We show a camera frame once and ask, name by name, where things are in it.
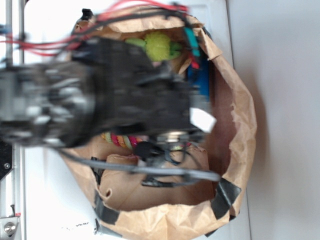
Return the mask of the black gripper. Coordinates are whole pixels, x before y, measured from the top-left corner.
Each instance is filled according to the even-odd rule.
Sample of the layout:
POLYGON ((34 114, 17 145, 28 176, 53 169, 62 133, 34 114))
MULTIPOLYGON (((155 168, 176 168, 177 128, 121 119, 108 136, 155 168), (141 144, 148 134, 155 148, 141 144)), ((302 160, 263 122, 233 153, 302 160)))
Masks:
POLYGON ((173 143, 199 141, 217 122, 197 86, 166 61, 154 66, 139 46, 94 37, 71 58, 87 71, 104 130, 173 143))

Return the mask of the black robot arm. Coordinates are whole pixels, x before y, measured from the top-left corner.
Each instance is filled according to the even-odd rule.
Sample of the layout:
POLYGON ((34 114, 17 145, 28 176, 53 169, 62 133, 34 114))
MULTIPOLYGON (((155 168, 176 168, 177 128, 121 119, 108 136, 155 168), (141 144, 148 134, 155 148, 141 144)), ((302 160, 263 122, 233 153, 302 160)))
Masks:
POLYGON ((142 48, 94 37, 69 61, 0 72, 0 136, 24 146, 74 148, 112 132, 127 136, 210 133, 216 119, 199 90, 142 48))

